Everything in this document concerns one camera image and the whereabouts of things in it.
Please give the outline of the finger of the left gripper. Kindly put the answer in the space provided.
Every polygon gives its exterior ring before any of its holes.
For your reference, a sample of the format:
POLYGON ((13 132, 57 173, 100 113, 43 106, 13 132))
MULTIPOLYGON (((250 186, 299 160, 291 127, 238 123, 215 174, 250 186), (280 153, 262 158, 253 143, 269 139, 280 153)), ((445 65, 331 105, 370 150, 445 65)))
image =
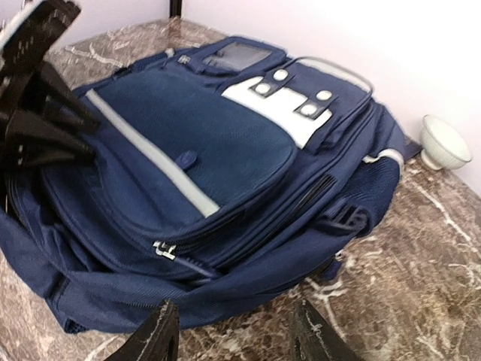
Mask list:
POLYGON ((41 62, 32 75, 32 107, 71 131, 95 132, 101 124, 49 62, 41 62))
POLYGON ((95 150, 81 139, 31 112, 16 112, 7 123, 7 167, 37 168, 63 162, 88 164, 95 150))

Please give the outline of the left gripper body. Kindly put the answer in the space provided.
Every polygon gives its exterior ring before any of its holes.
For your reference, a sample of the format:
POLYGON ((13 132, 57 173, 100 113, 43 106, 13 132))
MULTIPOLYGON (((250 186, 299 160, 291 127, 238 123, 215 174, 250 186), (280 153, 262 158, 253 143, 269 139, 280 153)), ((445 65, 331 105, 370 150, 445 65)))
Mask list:
POLYGON ((21 80, 28 81, 46 52, 80 15, 74 1, 24 1, 22 9, 1 30, 1 123, 22 97, 21 80))

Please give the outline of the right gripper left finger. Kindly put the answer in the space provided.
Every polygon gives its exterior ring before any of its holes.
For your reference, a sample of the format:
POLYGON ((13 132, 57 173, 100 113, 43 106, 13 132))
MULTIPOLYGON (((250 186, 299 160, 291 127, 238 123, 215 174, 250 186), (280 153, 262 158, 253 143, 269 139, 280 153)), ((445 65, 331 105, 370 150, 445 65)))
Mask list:
POLYGON ((178 308, 167 300, 105 361, 175 361, 179 342, 178 308))

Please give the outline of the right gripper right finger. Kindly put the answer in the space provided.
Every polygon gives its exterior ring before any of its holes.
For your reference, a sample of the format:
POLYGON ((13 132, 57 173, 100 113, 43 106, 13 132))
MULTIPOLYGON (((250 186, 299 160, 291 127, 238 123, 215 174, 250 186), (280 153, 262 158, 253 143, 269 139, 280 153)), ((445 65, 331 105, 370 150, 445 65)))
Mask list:
POLYGON ((289 335, 292 360, 363 360, 306 299, 295 303, 289 335))

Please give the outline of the navy blue student backpack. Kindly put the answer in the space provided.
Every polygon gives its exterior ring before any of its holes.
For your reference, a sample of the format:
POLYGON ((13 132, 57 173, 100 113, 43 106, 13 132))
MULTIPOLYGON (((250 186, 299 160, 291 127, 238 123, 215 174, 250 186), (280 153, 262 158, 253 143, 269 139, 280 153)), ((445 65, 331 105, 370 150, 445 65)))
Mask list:
POLYGON ((1 249, 68 333, 248 312, 383 219, 406 139, 369 83, 242 37, 159 53, 76 88, 88 165, 5 177, 1 249))

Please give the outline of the small green bowl at back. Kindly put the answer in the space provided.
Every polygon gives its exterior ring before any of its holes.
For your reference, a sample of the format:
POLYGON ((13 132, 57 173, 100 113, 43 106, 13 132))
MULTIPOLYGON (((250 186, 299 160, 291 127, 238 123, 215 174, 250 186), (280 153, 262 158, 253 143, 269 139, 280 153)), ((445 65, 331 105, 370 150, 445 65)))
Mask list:
POLYGON ((467 142, 451 125, 433 115, 422 118, 421 159, 431 169, 456 170, 472 161, 467 142))

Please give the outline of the left black frame post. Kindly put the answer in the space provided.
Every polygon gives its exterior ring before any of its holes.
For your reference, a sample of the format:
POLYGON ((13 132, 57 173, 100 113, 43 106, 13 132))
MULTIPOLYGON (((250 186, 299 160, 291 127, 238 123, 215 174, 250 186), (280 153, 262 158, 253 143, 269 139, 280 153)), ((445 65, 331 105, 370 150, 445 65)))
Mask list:
POLYGON ((169 1, 169 17, 182 17, 183 0, 169 1))

